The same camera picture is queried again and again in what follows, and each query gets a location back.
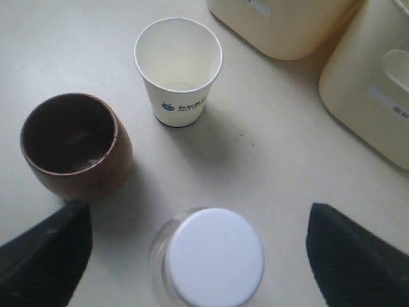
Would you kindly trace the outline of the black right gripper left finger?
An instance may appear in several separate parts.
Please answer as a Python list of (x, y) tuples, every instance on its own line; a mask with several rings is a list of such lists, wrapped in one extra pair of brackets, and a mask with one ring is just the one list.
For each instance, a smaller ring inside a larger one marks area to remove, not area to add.
[(68, 306), (92, 249), (89, 204), (66, 202), (1, 246), (1, 306)]

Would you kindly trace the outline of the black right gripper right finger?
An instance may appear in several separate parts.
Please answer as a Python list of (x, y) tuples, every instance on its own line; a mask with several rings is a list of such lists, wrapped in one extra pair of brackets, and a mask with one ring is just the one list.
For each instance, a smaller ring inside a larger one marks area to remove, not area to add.
[(313, 203), (305, 241), (328, 306), (408, 306), (408, 255), (325, 203)]

